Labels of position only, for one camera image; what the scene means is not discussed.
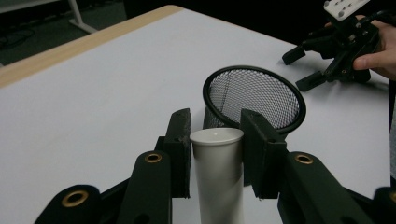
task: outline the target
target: mesh basket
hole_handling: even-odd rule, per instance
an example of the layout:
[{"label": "mesh basket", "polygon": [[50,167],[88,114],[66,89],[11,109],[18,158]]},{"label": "mesh basket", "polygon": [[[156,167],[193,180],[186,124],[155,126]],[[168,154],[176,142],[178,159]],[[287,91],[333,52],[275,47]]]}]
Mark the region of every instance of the mesh basket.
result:
[{"label": "mesh basket", "polygon": [[262,114],[283,136],[305,118],[300,92],[285,78],[262,68],[237,65],[220,69],[205,82],[204,129],[239,128],[242,108]]}]

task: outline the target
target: white cylindrical cup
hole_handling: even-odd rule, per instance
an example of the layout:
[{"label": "white cylindrical cup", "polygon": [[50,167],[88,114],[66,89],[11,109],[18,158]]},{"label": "white cylindrical cup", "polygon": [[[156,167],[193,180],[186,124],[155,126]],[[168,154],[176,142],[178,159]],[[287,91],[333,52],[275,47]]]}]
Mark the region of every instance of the white cylindrical cup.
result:
[{"label": "white cylindrical cup", "polygon": [[197,176],[201,224],[243,224],[242,138],[234,128],[190,135]]}]

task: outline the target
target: white table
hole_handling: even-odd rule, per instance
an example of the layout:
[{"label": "white table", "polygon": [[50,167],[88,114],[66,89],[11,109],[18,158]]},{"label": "white table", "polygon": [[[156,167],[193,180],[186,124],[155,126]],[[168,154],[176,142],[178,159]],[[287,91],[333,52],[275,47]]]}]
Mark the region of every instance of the white table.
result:
[{"label": "white table", "polygon": [[[259,66],[294,83],[329,64],[313,52],[283,64],[293,47],[169,6],[0,68],[2,222],[33,223],[70,186],[104,191],[125,180],[179,109],[200,130],[203,84],[222,67]],[[304,92],[306,118],[288,150],[315,155],[343,186],[372,198],[389,185],[387,83],[373,73],[365,85]],[[245,188],[244,203],[246,223],[281,223],[276,200]],[[173,200],[173,223],[200,223],[193,160],[191,198]]]}]

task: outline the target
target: basket rim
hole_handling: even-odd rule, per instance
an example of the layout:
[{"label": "basket rim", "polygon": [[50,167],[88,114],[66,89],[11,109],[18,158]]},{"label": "basket rim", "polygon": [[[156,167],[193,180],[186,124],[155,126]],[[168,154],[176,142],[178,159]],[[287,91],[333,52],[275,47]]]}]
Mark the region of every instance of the basket rim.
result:
[{"label": "basket rim", "polygon": [[305,115],[306,115],[306,105],[304,101],[304,97],[301,95],[300,91],[292,85],[288,80],[286,80],[284,77],[261,67],[257,66],[252,66],[252,65],[233,65],[233,66],[227,66],[223,67],[216,72],[212,73],[205,81],[204,86],[203,86],[203,96],[204,96],[204,102],[206,107],[208,108],[209,112],[213,113],[217,119],[219,119],[221,122],[223,122],[225,125],[228,125],[230,127],[234,128],[239,128],[240,123],[233,121],[232,119],[229,119],[227,116],[223,115],[218,109],[213,105],[212,100],[210,99],[210,85],[212,84],[212,81],[219,75],[223,74],[226,71],[231,71],[231,70],[254,70],[257,72],[264,73],[265,75],[274,77],[281,81],[283,84],[285,84],[291,92],[295,95],[297,102],[299,104],[299,111],[297,114],[296,119],[290,123],[288,126],[284,128],[279,128],[276,129],[276,131],[279,134],[287,134],[295,129],[297,129],[304,121]]}]

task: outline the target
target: finger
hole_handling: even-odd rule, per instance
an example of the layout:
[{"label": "finger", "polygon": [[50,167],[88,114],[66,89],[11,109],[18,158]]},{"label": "finger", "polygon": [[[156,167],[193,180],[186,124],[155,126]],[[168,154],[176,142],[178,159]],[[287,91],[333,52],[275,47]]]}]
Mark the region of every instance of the finger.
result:
[{"label": "finger", "polygon": [[394,62],[394,54],[395,50],[385,50],[360,56],[353,62],[353,68],[355,70],[364,70],[392,66],[396,63]]},{"label": "finger", "polygon": [[[359,21],[359,20],[363,19],[364,17],[365,17],[365,16],[363,16],[363,15],[357,15],[357,16],[356,16],[356,19],[358,19],[358,21]],[[372,21],[372,25],[374,25],[374,26],[376,26],[378,29],[380,29],[380,28],[382,28],[382,27],[384,27],[384,26],[387,26],[388,24],[386,24],[386,23],[384,23],[384,22],[382,22],[382,21],[373,20],[373,21]]]}]

